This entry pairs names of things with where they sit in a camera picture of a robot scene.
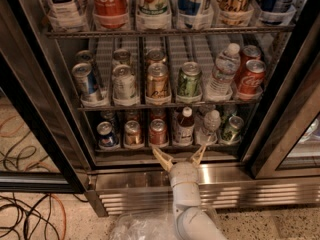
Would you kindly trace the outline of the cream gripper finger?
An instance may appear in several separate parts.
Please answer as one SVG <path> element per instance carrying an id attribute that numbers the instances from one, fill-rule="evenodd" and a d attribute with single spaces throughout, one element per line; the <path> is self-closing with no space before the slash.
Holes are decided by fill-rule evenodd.
<path id="1" fill-rule="evenodd" d="M 167 172 L 171 170 L 173 167 L 173 157 L 165 152 L 163 152 L 160 148 L 158 147 L 153 147 L 152 148 L 153 155 L 155 158 L 158 160 L 160 165 L 163 167 L 163 169 Z"/>
<path id="2" fill-rule="evenodd" d="M 193 166 L 199 166 L 202 161 L 205 150 L 206 146 L 202 145 L 192 156 L 189 157 L 189 162 Z"/>

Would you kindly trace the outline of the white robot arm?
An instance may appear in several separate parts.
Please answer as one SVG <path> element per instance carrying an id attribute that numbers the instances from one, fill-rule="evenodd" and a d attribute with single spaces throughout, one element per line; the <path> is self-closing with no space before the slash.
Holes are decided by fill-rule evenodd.
<path id="1" fill-rule="evenodd" d="M 214 221 L 201 210 L 198 167 L 206 146 L 201 146 L 186 160 L 173 163 L 173 157 L 158 147 L 152 152 L 169 173 L 173 191 L 175 232 L 180 240 L 227 240 Z"/>

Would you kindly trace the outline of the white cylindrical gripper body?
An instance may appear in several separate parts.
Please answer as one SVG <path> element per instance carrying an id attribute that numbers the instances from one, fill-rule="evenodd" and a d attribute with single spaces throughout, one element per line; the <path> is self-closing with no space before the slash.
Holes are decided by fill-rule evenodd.
<path id="1" fill-rule="evenodd" d="M 198 168 L 189 162 L 176 163 L 169 171 L 169 176 L 171 186 L 199 181 Z"/>

